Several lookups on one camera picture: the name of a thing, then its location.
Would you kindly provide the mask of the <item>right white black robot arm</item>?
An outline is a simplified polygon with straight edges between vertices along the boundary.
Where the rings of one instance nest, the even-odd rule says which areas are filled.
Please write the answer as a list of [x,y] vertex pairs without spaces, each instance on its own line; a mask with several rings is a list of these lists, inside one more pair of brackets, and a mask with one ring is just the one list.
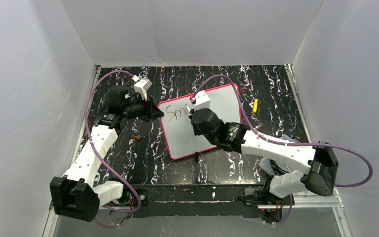
[[292,172],[273,176],[264,185],[264,192],[276,198],[310,191],[331,196],[335,185],[338,161],[330,149],[322,145],[301,146],[281,139],[265,139],[248,126],[223,122],[210,109],[200,109],[190,115],[196,136],[227,152],[256,155],[288,165]]

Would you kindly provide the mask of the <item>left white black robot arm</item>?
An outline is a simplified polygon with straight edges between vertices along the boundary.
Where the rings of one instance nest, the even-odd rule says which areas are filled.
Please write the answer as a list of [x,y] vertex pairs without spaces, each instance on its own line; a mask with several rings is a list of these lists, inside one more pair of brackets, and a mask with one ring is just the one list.
[[103,158],[128,120],[152,122],[164,116],[147,94],[148,86],[133,87],[134,92],[127,86],[111,87],[78,157],[62,177],[54,177],[50,182],[55,214],[90,222],[101,206],[123,197],[126,184],[121,178],[94,185]]

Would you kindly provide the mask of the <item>red marker cap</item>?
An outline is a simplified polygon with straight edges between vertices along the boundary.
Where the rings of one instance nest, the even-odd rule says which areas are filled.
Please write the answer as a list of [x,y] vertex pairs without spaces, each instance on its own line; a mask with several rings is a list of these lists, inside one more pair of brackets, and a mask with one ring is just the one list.
[[139,136],[135,136],[135,135],[133,135],[132,138],[135,139],[135,140],[137,140],[137,141],[141,140],[141,138]]

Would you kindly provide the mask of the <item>pink framed whiteboard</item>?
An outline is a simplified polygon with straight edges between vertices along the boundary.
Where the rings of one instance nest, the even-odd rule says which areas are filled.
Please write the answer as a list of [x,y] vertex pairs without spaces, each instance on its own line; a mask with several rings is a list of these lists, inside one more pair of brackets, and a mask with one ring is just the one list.
[[171,159],[179,160],[214,149],[214,142],[224,141],[230,123],[241,123],[238,86],[226,84],[196,94],[162,101],[158,108],[166,146]]

